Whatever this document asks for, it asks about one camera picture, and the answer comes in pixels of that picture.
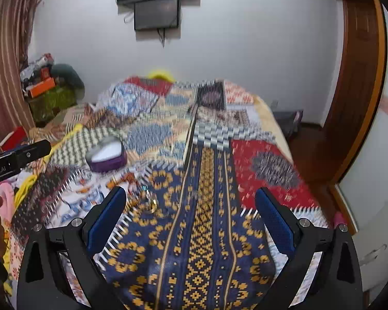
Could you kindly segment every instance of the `patchwork blanket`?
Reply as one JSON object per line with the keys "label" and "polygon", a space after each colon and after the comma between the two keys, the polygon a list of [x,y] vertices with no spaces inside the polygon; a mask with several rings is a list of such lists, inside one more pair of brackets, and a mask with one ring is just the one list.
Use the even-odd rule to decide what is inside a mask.
{"label": "patchwork blanket", "polygon": [[[53,153],[12,219],[13,299],[32,224],[67,225],[115,185],[129,193],[128,207],[94,261],[130,309],[253,309],[287,260],[255,210],[259,187],[298,218],[327,227],[267,105],[240,86],[132,77],[103,92],[98,106]],[[93,173],[83,157],[107,135],[122,139],[129,162]],[[156,194],[153,213],[133,198],[133,176]],[[69,259],[60,257],[75,297],[88,304]],[[294,303],[304,299],[319,259]]]}

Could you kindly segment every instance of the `brown door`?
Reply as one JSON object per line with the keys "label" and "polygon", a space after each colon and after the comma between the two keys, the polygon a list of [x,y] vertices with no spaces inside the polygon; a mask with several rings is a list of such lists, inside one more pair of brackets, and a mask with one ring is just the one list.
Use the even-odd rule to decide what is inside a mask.
{"label": "brown door", "polygon": [[332,181],[343,176],[371,125],[382,90],[385,28],[378,0],[344,1],[344,49],[338,83],[324,126],[341,157]]}

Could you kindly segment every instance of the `silver bolt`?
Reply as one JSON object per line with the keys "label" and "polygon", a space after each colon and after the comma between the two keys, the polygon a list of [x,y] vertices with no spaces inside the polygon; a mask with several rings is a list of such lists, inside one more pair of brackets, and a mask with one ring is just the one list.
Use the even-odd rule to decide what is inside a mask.
{"label": "silver bolt", "polygon": [[310,226],[310,221],[306,218],[299,219],[300,225],[303,227],[309,227]]}
{"label": "silver bolt", "polygon": [[33,231],[38,232],[42,229],[42,224],[37,223],[35,226],[33,226]]}
{"label": "silver bolt", "polygon": [[82,223],[82,219],[80,219],[80,218],[75,218],[71,222],[73,227],[78,227],[81,223]]}
{"label": "silver bolt", "polygon": [[344,223],[340,223],[340,224],[339,224],[339,229],[340,229],[342,232],[348,232],[348,226],[346,226]]}

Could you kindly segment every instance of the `striped curtain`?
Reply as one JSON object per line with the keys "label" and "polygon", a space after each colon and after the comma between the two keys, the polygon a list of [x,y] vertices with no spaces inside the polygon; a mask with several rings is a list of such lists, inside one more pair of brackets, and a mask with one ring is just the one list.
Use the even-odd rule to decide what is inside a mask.
{"label": "striped curtain", "polygon": [[0,141],[18,126],[26,132],[34,127],[19,73],[27,66],[36,3],[37,0],[0,0]]}

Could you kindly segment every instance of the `yellow round object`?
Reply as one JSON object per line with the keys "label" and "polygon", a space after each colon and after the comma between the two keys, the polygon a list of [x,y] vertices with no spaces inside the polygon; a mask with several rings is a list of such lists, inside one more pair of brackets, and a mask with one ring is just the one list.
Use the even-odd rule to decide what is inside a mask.
{"label": "yellow round object", "polygon": [[148,74],[149,79],[162,79],[168,82],[175,82],[174,77],[167,71],[154,70]]}

